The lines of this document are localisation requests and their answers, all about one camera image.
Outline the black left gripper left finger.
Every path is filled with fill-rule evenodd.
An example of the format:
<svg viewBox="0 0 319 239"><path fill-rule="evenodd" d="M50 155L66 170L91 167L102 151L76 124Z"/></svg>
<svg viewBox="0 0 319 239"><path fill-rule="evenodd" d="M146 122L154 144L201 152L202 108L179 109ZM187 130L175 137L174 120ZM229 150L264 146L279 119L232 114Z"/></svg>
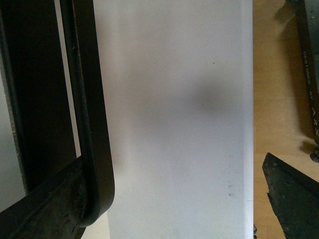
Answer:
<svg viewBox="0 0 319 239"><path fill-rule="evenodd" d="M0 214L2 239L80 239L86 207L82 160L76 159Z"/></svg>

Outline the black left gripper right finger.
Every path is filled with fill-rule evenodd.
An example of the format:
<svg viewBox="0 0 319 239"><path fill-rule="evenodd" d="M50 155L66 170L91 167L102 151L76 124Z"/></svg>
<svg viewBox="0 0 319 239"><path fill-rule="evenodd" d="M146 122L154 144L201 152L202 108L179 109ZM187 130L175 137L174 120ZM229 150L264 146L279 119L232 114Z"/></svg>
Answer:
<svg viewBox="0 0 319 239"><path fill-rule="evenodd" d="M267 153L262 169L268 198L287 239L319 237L319 183Z"/></svg>

